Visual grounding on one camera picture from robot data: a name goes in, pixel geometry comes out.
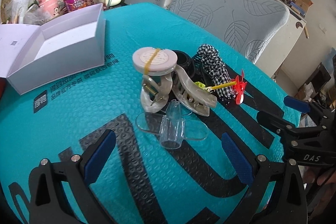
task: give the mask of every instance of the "white box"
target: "white box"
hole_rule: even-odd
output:
[[[102,4],[42,25],[0,25],[0,77],[24,94],[49,82],[104,65]]]

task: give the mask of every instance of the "hand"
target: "hand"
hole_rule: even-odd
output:
[[[303,174],[303,183],[313,183],[317,179],[317,184],[322,185],[324,181],[329,177],[330,173],[334,170],[334,168],[331,168],[321,176],[317,178],[317,173],[319,172],[318,168],[311,168],[306,167],[304,174]],[[325,190],[324,196],[320,199],[320,202],[315,207],[313,213],[311,214],[311,217],[320,215],[324,209],[327,207],[329,201],[333,197],[333,195],[336,192],[336,172],[333,173],[333,175],[330,177],[328,181],[325,182],[326,185],[328,185],[327,189]]]

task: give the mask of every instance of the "metal spring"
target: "metal spring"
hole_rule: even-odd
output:
[[[158,92],[156,92],[155,90],[153,90],[151,87],[149,87],[146,84],[143,85],[143,88],[146,89],[148,92],[150,92],[154,96],[158,94]]]

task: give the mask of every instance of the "pink package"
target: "pink package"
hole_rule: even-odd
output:
[[[43,9],[49,18],[54,18],[58,15],[58,2],[57,0],[39,0],[39,6]]]

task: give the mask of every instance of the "blue gripper pad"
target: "blue gripper pad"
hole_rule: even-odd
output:
[[[110,131],[92,154],[84,167],[85,185],[88,186],[89,184],[96,182],[106,161],[116,146],[116,139],[116,134],[113,131]]]
[[[291,96],[286,96],[284,99],[283,99],[283,103],[290,107],[290,108],[293,108],[297,111],[300,111],[302,113],[308,113],[310,112],[310,107],[309,107],[309,104],[306,103],[306,102],[303,102],[301,100],[298,100],[298,99],[295,99]]]
[[[222,148],[229,158],[233,168],[236,170],[240,181],[251,186],[254,181],[252,165],[248,162],[247,158],[228,133],[222,135]]]

